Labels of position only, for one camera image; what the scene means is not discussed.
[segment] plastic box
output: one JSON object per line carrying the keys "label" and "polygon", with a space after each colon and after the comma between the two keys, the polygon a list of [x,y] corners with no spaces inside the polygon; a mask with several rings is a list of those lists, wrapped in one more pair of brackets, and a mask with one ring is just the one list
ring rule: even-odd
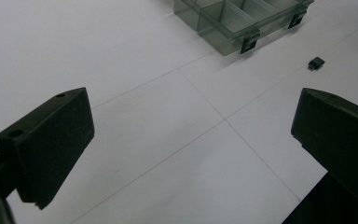
{"label": "plastic box", "polygon": [[174,0],[174,13],[223,55],[255,47],[285,26],[298,25],[314,0]]}

